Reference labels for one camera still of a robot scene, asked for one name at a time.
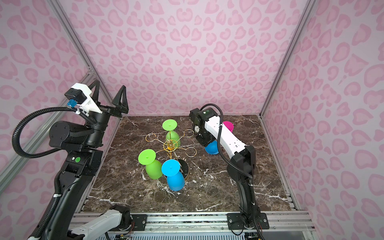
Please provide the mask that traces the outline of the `blue wine glass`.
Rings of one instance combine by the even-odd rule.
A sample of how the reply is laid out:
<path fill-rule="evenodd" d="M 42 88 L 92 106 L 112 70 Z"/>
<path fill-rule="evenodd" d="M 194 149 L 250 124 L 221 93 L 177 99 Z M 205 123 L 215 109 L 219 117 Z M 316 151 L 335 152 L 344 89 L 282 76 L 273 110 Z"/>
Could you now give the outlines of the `blue wine glass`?
<path fill-rule="evenodd" d="M 185 178 L 181 173 L 181 165 L 177 160 L 167 160 L 162 165 L 162 173 L 167 177 L 167 183 L 172 191 L 180 191 L 185 185 Z"/>
<path fill-rule="evenodd" d="M 217 141 L 213 141 L 205 147 L 205 151 L 210 155 L 217 155 L 219 153 Z"/>

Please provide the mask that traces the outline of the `magenta wine glass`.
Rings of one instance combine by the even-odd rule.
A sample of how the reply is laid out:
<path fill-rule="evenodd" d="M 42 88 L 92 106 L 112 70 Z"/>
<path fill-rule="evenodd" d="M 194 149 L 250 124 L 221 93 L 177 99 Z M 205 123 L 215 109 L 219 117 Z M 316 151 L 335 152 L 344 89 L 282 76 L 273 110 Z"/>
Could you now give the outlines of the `magenta wine glass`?
<path fill-rule="evenodd" d="M 229 121 L 224 121 L 223 125 L 232 133 L 234 130 L 234 124 Z"/>

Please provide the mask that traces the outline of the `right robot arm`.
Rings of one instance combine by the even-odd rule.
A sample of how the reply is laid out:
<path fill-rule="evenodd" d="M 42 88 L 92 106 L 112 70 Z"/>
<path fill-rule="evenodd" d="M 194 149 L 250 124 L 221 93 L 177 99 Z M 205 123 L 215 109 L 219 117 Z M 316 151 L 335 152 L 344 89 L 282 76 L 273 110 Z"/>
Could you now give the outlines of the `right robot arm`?
<path fill-rule="evenodd" d="M 214 141 L 221 158 L 228 164 L 227 172 L 235 181 L 240 199 L 239 227 L 259 233 L 270 228 L 267 215 L 261 212 L 253 187 L 256 150 L 240 141 L 225 125 L 223 111 L 215 104 L 190 111 L 196 140 L 207 147 Z"/>

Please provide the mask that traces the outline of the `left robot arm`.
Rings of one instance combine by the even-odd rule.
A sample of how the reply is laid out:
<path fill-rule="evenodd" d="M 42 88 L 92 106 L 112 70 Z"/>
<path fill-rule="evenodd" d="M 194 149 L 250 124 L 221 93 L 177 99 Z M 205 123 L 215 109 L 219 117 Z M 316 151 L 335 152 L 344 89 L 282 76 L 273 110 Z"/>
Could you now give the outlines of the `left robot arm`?
<path fill-rule="evenodd" d="M 114 205 L 95 220 L 81 227 L 70 228 L 81 198 L 102 164 L 101 147 L 110 118 L 121 118 L 129 111 L 125 86 L 120 88 L 111 106 L 104 106 L 99 102 L 99 89 L 99 81 L 94 81 L 90 86 L 73 85 L 65 94 L 68 99 L 66 107 L 36 111 L 24 118 L 14 132 L 13 147 L 23 157 L 35 159 L 60 150 L 67 152 L 67 157 L 53 180 L 53 197 L 30 236 L 32 240 L 94 240 L 109 230 L 127 230 L 132 227 L 129 208 Z M 22 151 L 18 142 L 21 130 L 32 119 L 51 112 L 73 112 L 81 116 L 85 123 L 80 125 L 58 121 L 50 128 L 49 151 L 39 154 Z"/>

